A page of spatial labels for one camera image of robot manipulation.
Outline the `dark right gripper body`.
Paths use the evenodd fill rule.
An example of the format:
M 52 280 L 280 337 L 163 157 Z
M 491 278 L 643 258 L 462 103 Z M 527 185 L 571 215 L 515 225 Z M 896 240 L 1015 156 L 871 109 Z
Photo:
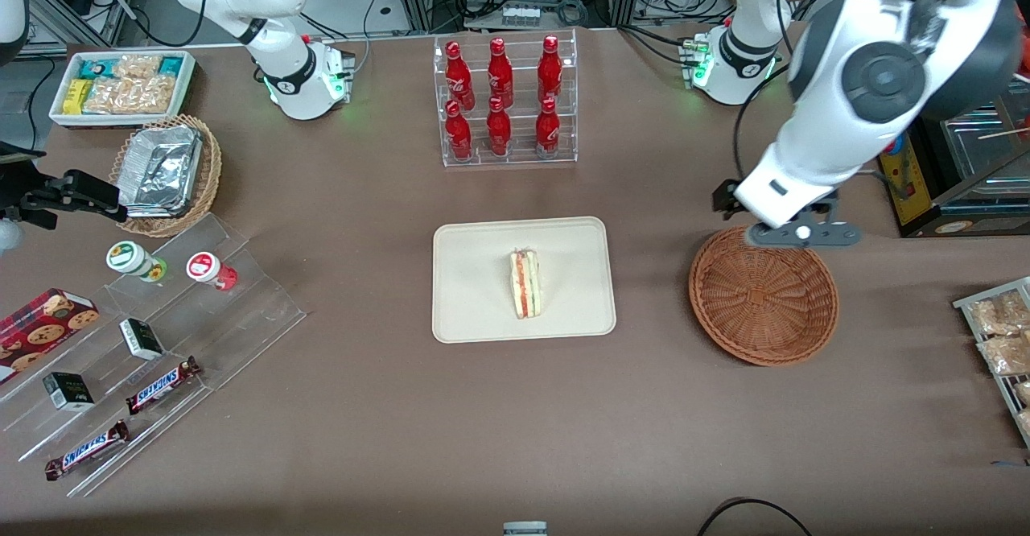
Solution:
M 39 171 L 35 162 L 39 150 L 26 150 L 9 143 L 1 144 L 1 217 L 15 223 L 38 223 L 32 213 L 25 213 L 21 203 L 26 194 L 39 188 Z

